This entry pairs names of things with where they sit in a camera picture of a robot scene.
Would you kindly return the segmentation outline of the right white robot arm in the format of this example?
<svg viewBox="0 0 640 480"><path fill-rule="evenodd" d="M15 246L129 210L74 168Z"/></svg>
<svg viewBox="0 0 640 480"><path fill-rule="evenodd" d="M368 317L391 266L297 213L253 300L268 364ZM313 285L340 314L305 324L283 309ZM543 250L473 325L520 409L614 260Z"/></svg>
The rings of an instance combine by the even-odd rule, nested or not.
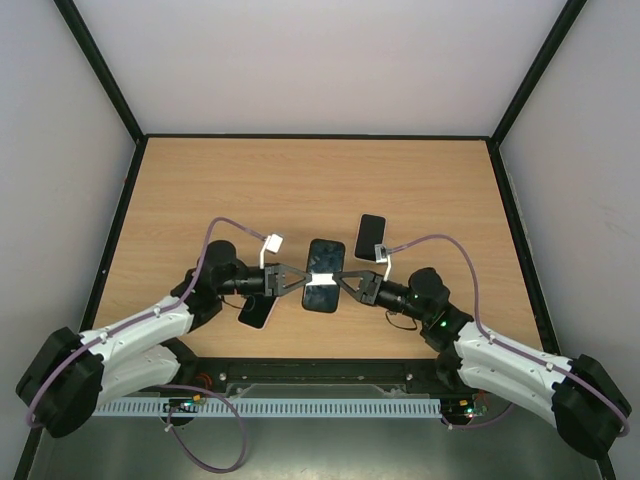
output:
<svg viewBox="0 0 640 480"><path fill-rule="evenodd" d="M566 444L598 460L629 431L631 407L595 359L571 359L535 350L488 329L455 307L431 268L406 285L372 271L336 273L334 281L356 301L420 324L437 352L436 379L445 390L463 386L492 393L553 426Z"/></svg>

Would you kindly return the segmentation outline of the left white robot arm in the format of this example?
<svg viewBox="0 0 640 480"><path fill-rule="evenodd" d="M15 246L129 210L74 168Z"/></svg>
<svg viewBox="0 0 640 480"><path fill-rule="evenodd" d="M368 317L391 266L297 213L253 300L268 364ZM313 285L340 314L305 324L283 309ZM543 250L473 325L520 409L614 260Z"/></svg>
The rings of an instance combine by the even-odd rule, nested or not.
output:
<svg viewBox="0 0 640 480"><path fill-rule="evenodd" d="M219 314L223 297L277 298L310 279L281 263L248 266L232 243L211 242L184 280L152 306L105 327L50 334L16 386L27 424L60 438L120 397L190 384L198 357L181 338Z"/></svg>

